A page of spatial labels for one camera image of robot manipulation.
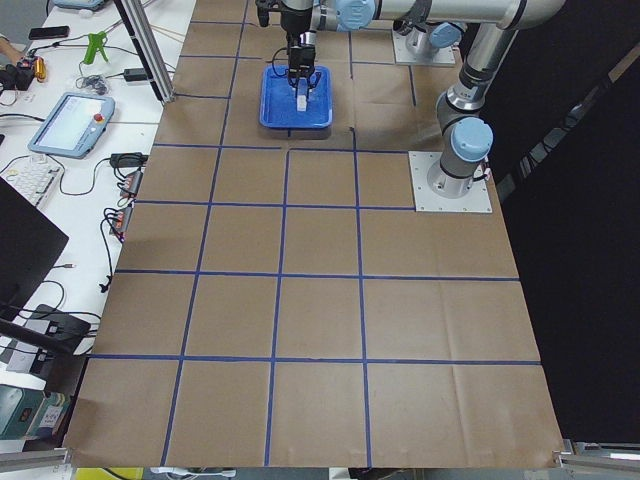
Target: green clamp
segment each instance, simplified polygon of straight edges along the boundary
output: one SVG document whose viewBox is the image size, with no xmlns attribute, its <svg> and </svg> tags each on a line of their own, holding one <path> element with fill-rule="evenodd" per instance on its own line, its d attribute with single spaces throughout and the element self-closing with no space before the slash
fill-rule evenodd
<svg viewBox="0 0 640 480">
<path fill-rule="evenodd" d="M 104 51 L 104 45 L 107 43 L 107 33 L 90 33 L 88 36 L 89 46 L 87 47 L 87 53 L 84 54 L 84 60 L 82 62 L 85 65 L 91 65 L 96 58 L 97 52 L 100 52 L 102 58 L 104 58 L 104 61 L 108 62 L 109 59 L 107 58 L 107 54 Z"/>
</svg>

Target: computer monitor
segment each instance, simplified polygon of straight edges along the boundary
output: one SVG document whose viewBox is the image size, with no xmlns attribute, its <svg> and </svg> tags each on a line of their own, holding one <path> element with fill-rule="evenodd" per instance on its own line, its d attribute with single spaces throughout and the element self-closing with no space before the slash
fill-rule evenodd
<svg viewBox="0 0 640 480">
<path fill-rule="evenodd" d="M 56 328 L 45 333 L 13 322 L 68 241 L 69 237 L 0 178 L 0 335 L 47 352 L 75 351 L 90 329 L 87 322 L 70 316 L 63 316 L 61 320 L 60 316 L 51 315 Z M 47 317 L 48 314 L 38 315 L 38 318 Z"/>
</svg>

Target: monitor stand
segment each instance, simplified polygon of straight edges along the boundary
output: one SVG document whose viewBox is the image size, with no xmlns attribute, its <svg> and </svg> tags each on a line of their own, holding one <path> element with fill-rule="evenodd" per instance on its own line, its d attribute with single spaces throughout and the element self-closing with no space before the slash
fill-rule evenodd
<svg viewBox="0 0 640 480">
<path fill-rule="evenodd" d="M 56 354 L 73 354 L 91 324 L 48 305 L 39 305 L 35 310 L 50 313 L 32 313 L 24 327 L 0 319 L 0 333 L 17 340 L 15 348 L 21 350 L 12 353 L 7 371 L 46 379 L 51 368 L 49 360 Z"/>
</svg>

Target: orange object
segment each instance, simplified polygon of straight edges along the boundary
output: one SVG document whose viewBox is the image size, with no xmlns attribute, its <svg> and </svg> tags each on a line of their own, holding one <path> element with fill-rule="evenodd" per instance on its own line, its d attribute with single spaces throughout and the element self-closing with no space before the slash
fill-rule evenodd
<svg viewBox="0 0 640 480">
<path fill-rule="evenodd" d="M 44 82 L 47 78 L 47 68 L 44 65 L 44 59 L 42 57 L 37 57 L 33 68 L 36 79 L 39 82 Z"/>
</svg>

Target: cardboard table surface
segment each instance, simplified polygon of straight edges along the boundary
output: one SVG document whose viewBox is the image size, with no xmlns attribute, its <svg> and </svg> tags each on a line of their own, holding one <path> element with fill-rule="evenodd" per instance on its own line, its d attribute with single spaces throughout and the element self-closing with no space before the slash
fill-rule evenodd
<svg viewBox="0 0 640 480">
<path fill-rule="evenodd" d="M 329 138 L 259 125 L 283 46 L 199 0 L 66 438 L 81 466 L 526 467 L 561 437 L 493 214 L 416 213 L 456 69 L 318 34 Z"/>
</svg>

